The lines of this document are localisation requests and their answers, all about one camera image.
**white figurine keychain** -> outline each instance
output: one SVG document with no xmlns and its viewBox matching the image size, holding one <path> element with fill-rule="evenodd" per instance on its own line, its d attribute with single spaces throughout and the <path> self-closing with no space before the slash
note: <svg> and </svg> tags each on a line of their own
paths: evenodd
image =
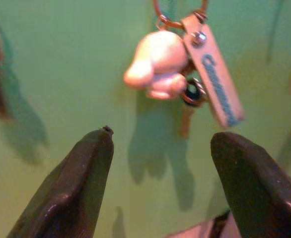
<svg viewBox="0 0 291 238">
<path fill-rule="evenodd" d="M 181 97 L 185 102 L 180 134 L 187 137 L 194 108 L 203 102 L 210 104 L 222 127 L 232 127 L 244 119 L 244 112 L 229 71 L 213 34 L 205 24 L 208 0 L 201 9 L 173 22 L 162 14 L 158 0 L 153 0 L 159 20 L 167 27 L 186 31 L 183 38 L 160 29 L 146 35 L 138 44 L 131 66 L 124 75 L 125 83 L 135 89 L 146 89 L 147 96 L 158 100 Z M 196 69 L 197 79 L 186 75 Z"/>
</svg>

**green background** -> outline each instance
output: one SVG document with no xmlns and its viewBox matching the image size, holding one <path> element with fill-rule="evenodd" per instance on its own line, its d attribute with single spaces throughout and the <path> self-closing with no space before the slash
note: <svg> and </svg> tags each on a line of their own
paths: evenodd
<svg viewBox="0 0 291 238">
<path fill-rule="evenodd" d="M 200 5 L 161 4 L 175 19 Z M 233 131 L 291 175 L 291 0 L 211 0 L 208 13 L 246 113 Z M 3 87 L 18 118 L 0 122 L 0 238 L 73 145 L 106 124 L 115 154 L 95 238 L 160 238 L 227 208 L 210 156 L 221 128 L 208 106 L 184 140 L 180 100 L 123 83 L 155 21 L 151 0 L 0 0 Z"/>
</svg>

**pink tag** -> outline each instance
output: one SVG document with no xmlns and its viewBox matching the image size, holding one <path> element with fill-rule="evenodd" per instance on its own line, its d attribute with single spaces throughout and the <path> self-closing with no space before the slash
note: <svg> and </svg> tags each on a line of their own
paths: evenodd
<svg viewBox="0 0 291 238">
<path fill-rule="evenodd" d="M 184 44 L 200 73 L 202 83 L 216 119 L 223 127 L 237 125 L 244 119 L 244 111 L 230 74 L 208 25 L 202 25 L 195 15 L 182 20 L 187 31 Z M 200 45 L 193 43 L 202 40 Z"/>
</svg>

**brown cord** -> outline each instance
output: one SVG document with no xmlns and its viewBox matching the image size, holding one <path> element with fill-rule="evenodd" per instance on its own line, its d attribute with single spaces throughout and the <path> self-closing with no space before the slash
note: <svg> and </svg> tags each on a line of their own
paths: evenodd
<svg viewBox="0 0 291 238">
<path fill-rule="evenodd" d="M 208 7 L 209 0 L 202 0 L 202 6 L 199 11 L 195 11 L 196 13 L 201 13 L 204 19 L 206 19 L 206 10 Z M 159 6 L 159 0 L 153 0 L 153 6 L 155 9 L 156 14 L 158 15 L 159 19 L 166 24 L 167 26 L 174 27 L 174 28 L 184 28 L 183 24 L 176 21 L 171 21 L 167 16 L 165 16 Z"/>
</svg>

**small metal key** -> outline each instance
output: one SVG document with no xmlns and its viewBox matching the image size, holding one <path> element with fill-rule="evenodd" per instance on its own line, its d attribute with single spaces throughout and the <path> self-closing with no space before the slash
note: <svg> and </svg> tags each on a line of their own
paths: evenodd
<svg viewBox="0 0 291 238">
<path fill-rule="evenodd" d="M 187 138 L 195 109 L 206 101 L 206 94 L 200 82 L 196 78 L 193 78 L 188 81 L 187 88 L 181 95 L 181 98 L 184 101 L 184 105 L 179 133 L 182 137 Z"/>
</svg>

